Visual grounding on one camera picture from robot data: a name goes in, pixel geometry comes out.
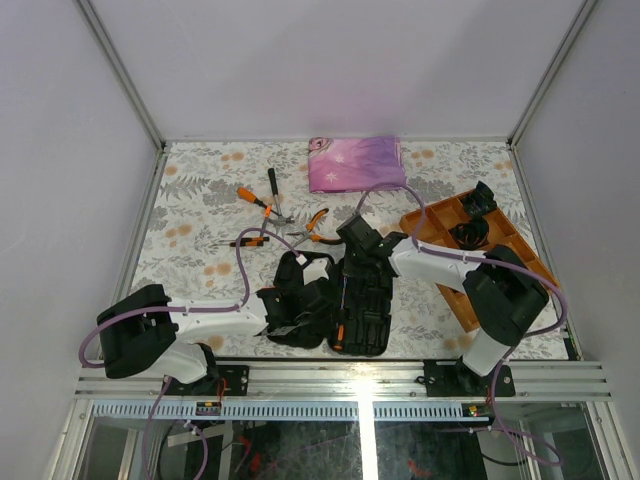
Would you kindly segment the orange handled long-nose pliers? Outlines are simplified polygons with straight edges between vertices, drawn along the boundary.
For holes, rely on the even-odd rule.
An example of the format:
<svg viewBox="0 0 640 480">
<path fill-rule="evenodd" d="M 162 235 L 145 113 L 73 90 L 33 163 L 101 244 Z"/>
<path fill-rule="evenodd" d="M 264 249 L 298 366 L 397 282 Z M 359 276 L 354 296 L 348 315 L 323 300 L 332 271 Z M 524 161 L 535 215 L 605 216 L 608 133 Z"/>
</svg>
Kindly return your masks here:
<svg viewBox="0 0 640 480">
<path fill-rule="evenodd" d="M 299 232 L 289 233 L 289 236 L 297 237 L 297 240 L 292 244 L 293 248 L 296 248 L 306 241 L 318 243 L 327 246 L 342 245 L 344 241 L 340 238 L 327 238 L 316 232 L 317 224 L 328 214 L 329 209 L 323 208 L 317 211 L 311 220 L 306 224 L 303 230 Z"/>
</svg>

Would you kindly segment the large black orange screwdriver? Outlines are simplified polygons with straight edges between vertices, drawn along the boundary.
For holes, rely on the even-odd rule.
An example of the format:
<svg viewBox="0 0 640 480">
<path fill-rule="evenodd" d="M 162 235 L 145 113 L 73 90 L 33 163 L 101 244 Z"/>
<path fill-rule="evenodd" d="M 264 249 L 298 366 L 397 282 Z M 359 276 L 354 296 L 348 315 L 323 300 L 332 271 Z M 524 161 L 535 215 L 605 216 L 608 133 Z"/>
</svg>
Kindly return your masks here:
<svg viewBox="0 0 640 480">
<path fill-rule="evenodd" d="M 341 290 L 340 307 L 337 311 L 337 331 L 333 342 L 335 351 L 342 351 L 344 348 L 344 330 L 345 330 L 345 298 L 346 298 L 347 277 L 343 277 L 343 286 Z"/>
</svg>

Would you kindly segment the black plastic tool case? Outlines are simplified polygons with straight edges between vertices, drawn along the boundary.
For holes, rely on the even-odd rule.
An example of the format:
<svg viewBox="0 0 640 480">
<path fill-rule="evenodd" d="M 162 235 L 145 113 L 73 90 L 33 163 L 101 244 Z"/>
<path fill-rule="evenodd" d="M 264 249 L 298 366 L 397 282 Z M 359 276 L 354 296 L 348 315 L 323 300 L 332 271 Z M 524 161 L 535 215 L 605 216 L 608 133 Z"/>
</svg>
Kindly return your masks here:
<svg viewBox="0 0 640 480">
<path fill-rule="evenodd" d="M 343 273 L 343 258 L 335 261 L 334 328 L 324 340 L 271 340 L 294 348 L 312 349 L 326 342 L 342 355 L 374 357 L 386 351 L 391 331 L 391 303 L 394 279 L 390 277 L 353 278 Z M 347 277 L 345 298 L 344 348 L 333 349 L 337 331 L 343 277 Z"/>
</svg>

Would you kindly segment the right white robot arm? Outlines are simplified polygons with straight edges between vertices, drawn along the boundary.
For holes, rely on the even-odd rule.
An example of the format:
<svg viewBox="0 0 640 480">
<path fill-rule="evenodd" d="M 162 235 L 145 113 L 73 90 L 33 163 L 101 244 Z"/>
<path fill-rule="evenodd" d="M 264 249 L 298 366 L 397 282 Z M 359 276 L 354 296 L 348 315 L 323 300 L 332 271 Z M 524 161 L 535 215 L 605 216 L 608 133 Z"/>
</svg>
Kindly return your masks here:
<svg viewBox="0 0 640 480">
<path fill-rule="evenodd" d="M 543 279 L 527 269 L 508 247 L 464 251 L 419 241 L 395 232 L 382 236 L 359 215 L 337 228 L 351 275 L 377 275 L 428 281 L 466 295 L 479 331 L 456 369 L 458 387 L 478 394 L 488 387 L 498 363 L 524 339 L 549 302 Z"/>
</svg>

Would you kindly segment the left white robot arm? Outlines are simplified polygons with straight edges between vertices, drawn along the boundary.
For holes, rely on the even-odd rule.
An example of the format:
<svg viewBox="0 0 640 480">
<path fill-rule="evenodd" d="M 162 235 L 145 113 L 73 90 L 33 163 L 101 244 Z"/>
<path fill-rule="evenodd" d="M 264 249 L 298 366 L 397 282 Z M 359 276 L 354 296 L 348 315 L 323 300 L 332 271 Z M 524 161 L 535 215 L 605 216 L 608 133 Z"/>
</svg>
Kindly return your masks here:
<svg viewBox="0 0 640 480">
<path fill-rule="evenodd" d="M 242 306 L 172 299 L 162 285 L 149 284 L 97 317 L 105 374 L 122 379 L 156 372 L 204 395 L 219 381 L 207 343 L 213 336 L 314 348 L 331 330 L 339 302 L 334 267 L 326 254 L 287 252 L 273 286 L 250 294 Z"/>
</svg>

